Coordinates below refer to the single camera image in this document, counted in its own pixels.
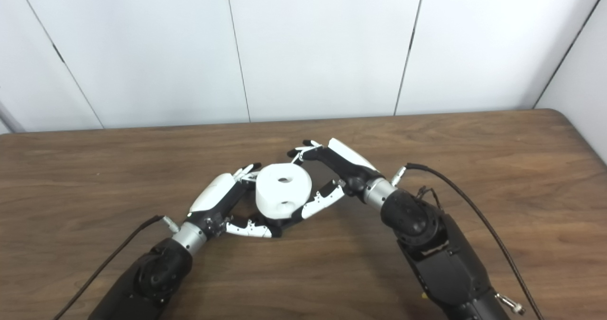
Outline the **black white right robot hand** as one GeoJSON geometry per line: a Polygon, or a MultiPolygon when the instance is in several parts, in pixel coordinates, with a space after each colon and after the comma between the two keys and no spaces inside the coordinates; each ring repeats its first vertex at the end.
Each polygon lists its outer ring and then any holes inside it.
{"type": "Polygon", "coordinates": [[[335,204],[345,195],[357,197],[362,203],[381,210],[386,198],[394,191],[393,187],[386,190],[388,183],[385,177],[367,159],[336,138],[332,138],[327,146],[305,140],[302,146],[288,151],[287,156],[295,165],[321,162],[339,177],[327,183],[311,201],[295,212],[302,219],[335,204]]]}

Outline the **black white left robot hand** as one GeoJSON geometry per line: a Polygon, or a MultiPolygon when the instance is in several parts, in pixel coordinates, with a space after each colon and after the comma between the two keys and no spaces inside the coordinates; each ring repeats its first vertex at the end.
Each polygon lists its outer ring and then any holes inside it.
{"type": "Polygon", "coordinates": [[[235,173],[223,173],[204,189],[189,208],[185,223],[197,227],[207,239],[224,233],[257,238],[281,238],[279,227],[269,225],[260,212],[250,217],[234,216],[232,210],[245,194],[254,191],[261,163],[241,167],[235,173]]]}

